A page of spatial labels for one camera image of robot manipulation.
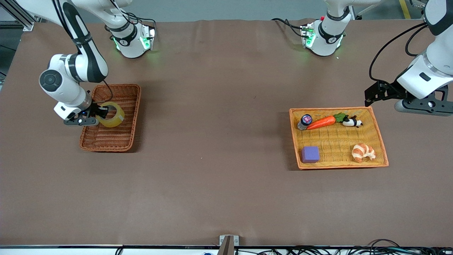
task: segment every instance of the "toy carrot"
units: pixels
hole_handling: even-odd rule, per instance
[[[307,130],[315,129],[315,128],[322,128],[322,127],[330,126],[336,122],[342,122],[345,116],[346,115],[344,113],[339,113],[339,114],[335,114],[332,116],[322,118],[322,119],[317,120],[317,121],[313,122],[312,124],[310,124],[307,127]]]

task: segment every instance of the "wicker basket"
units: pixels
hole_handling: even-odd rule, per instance
[[[313,130],[300,131],[297,129],[297,124],[304,114],[310,114],[313,121],[316,121],[337,113],[345,113],[349,116],[357,115],[357,119],[362,120],[363,126],[359,128],[345,127],[341,123],[335,123]],[[371,107],[290,109],[289,118],[297,165],[301,170],[387,167],[389,165],[381,132]],[[376,159],[370,161],[368,158],[364,158],[363,163],[355,162],[351,152],[354,145],[358,143],[373,147],[376,151]],[[300,154],[304,146],[318,146],[320,161],[302,163]]]
[[[117,127],[87,126],[80,136],[80,148],[91,152],[125,152],[132,148],[135,126],[140,105],[141,88],[135,84],[112,84],[112,102],[124,110],[124,121]],[[92,97],[94,101],[108,100],[110,91],[106,85],[97,85]]]

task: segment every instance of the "brown wicker basket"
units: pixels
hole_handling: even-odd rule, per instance
[[[87,126],[80,136],[80,148],[91,152],[125,152],[132,148],[135,126],[140,106],[141,88],[135,84],[109,85],[113,92],[112,102],[124,110],[124,121],[117,127]],[[110,91],[106,85],[97,85],[92,97],[94,101],[108,100]]]

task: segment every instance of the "table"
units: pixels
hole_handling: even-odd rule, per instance
[[[330,57],[273,21],[159,23],[156,51],[139,59],[89,24],[107,82],[143,89],[129,153],[78,147],[81,129],[62,124],[38,84],[52,55],[75,48],[62,28],[36,24],[0,93],[0,243],[451,245],[451,118],[373,104],[390,162],[379,169],[299,171],[291,139],[290,108],[363,105],[378,49],[419,22],[353,21]],[[407,38],[376,77],[407,67]],[[424,31],[411,51],[432,40]]]

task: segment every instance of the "yellow floor line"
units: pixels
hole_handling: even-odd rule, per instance
[[[410,19],[410,14],[409,10],[407,9],[407,4],[405,0],[400,0],[400,5],[401,9],[403,10],[404,18],[409,20]]]

